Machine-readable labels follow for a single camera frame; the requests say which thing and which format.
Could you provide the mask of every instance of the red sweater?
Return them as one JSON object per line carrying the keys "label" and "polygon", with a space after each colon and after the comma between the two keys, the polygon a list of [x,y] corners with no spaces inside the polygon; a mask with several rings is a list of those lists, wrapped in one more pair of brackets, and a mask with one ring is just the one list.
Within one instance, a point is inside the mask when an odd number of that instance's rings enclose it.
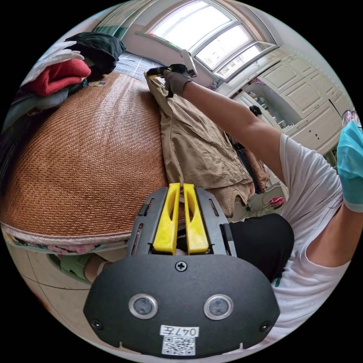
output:
{"label": "red sweater", "polygon": [[41,96],[49,96],[72,84],[81,83],[82,79],[90,74],[91,70],[84,61],[70,59],[48,66],[37,79],[27,83],[23,88]]}

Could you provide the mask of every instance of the wicker mat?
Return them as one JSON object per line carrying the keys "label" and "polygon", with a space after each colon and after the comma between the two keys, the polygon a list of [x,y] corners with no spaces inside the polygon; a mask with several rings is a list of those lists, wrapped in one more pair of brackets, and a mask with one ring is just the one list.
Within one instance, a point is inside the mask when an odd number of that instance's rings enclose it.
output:
{"label": "wicker mat", "polygon": [[147,85],[111,73],[69,97],[16,157],[0,221],[45,236],[129,234],[168,184],[160,113]]}

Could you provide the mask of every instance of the beige jacket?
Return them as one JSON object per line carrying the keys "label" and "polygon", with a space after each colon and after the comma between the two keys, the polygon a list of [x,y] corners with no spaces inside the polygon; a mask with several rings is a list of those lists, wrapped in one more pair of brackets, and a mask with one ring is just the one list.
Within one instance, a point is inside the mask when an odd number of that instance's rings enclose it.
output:
{"label": "beige jacket", "polygon": [[167,91],[156,78],[146,80],[160,108],[168,182],[209,190],[232,217],[236,198],[246,204],[254,188],[227,135],[185,99],[166,98]]}

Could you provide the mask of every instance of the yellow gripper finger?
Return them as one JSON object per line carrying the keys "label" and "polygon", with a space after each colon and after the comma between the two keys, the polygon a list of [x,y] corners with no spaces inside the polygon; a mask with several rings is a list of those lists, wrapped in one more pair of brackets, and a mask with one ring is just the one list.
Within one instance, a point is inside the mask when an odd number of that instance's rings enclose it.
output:
{"label": "yellow gripper finger", "polygon": [[170,184],[161,212],[155,240],[152,244],[154,250],[157,252],[175,255],[178,234],[179,199],[180,183]]}
{"label": "yellow gripper finger", "polygon": [[208,238],[205,233],[202,214],[199,210],[197,195],[195,194],[193,184],[184,184],[184,200],[188,253],[207,252],[209,248]]}

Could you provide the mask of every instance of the gray glove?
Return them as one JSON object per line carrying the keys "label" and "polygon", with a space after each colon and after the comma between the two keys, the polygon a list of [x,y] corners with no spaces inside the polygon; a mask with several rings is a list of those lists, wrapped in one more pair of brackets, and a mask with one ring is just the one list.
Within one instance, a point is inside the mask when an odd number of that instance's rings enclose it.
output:
{"label": "gray glove", "polygon": [[165,89],[171,90],[176,95],[183,97],[185,84],[193,80],[187,73],[181,74],[177,72],[164,71]]}

